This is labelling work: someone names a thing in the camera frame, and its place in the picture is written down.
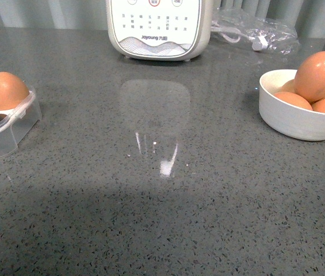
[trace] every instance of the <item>clear plastic egg tray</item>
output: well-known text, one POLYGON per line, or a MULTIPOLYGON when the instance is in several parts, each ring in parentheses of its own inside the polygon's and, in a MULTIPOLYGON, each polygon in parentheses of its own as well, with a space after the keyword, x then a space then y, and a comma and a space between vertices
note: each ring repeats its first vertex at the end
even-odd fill
POLYGON ((29 95, 16 108, 0 110, 0 158, 14 152, 34 124, 42 119, 36 92, 28 87, 29 95))

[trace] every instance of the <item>red button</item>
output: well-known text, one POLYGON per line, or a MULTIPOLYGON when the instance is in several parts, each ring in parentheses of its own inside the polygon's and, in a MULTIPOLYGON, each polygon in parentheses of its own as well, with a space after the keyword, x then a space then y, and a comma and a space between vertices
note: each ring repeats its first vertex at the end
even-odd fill
POLYGON ((160 4, 160 0, 149 0, 151 6, 157 7, 160 4))

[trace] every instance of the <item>kitchen appliance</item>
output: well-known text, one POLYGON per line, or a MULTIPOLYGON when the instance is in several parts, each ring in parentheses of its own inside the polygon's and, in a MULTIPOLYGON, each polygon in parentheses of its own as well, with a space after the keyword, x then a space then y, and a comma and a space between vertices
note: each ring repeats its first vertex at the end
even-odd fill
POLYGON ((190 60, 211 36, 213 0, 106 0, 112 45, 129 58, 190 60))

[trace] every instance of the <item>plastic container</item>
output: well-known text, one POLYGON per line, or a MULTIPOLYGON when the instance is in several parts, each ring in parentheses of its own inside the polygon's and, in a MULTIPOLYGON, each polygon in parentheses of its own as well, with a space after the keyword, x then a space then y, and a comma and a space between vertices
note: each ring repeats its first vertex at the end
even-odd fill
POLYGON ((297 70, 274 70, 259 80, 259 113, 273 129, 306 141, 325 140, 325 113, 298 108, 276 98, 282 85, 295 77, 297 70))
POLYGON ((8 156, 19 142, 42 119, 42 113, 33 87, 29 95, 14 109, 0 110, 0 158, 8 156))

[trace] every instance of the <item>button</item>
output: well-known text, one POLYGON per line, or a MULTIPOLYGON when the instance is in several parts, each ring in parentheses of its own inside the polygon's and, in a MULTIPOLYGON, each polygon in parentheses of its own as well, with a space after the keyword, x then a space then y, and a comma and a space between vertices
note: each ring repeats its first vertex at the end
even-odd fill
POLYGON ((175 7, 180 7, 183 3, 183 0, 172 0, 175 7))
POLYGON ((160 0, 149 0, 151 6, 157 7, 160 4, 160 0))

